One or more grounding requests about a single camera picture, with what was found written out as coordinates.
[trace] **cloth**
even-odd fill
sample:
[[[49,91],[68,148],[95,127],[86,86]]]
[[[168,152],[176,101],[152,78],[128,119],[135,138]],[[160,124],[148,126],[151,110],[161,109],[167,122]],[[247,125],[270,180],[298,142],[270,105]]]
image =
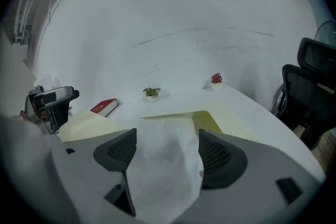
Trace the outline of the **cloth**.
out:
[[[141,119],[137,149],[127,169],[136,218],[170,223],[199,196],[203,163],[191,117]]]

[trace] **white desk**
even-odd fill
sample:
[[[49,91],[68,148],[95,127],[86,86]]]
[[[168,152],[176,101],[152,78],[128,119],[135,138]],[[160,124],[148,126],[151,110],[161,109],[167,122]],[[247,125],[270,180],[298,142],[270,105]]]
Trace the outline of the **white desk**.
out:
[[[323,182],[324,172],[309,149],[269,111],[230,86],[219,92],[201,89],[162,96],[156,103],[147,100],[119,105],[108,118],[132,128],[146,116],[208,111],[223,133],[276,147],[316,180]]]

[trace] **black office chair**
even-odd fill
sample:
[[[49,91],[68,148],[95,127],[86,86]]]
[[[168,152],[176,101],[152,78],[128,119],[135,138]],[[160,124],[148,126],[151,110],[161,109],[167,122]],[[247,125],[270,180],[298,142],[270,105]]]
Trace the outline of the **black office chair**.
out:
[[[336,127],[336,94],[316,72],[285,65],[282,76],[286,98],[277,117],[291,130],[301,125],[301,140],[313,149],[324,132]]]

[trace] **book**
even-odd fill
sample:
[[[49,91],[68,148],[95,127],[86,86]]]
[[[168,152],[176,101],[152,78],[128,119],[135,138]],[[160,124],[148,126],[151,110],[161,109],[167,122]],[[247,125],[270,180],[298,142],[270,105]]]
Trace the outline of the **book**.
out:
[[[101,115],[103,117],[108,116],[116,107],[118,106],[118,102],[116,99],[109,99],[105,101],[101,101],[90,111]]]

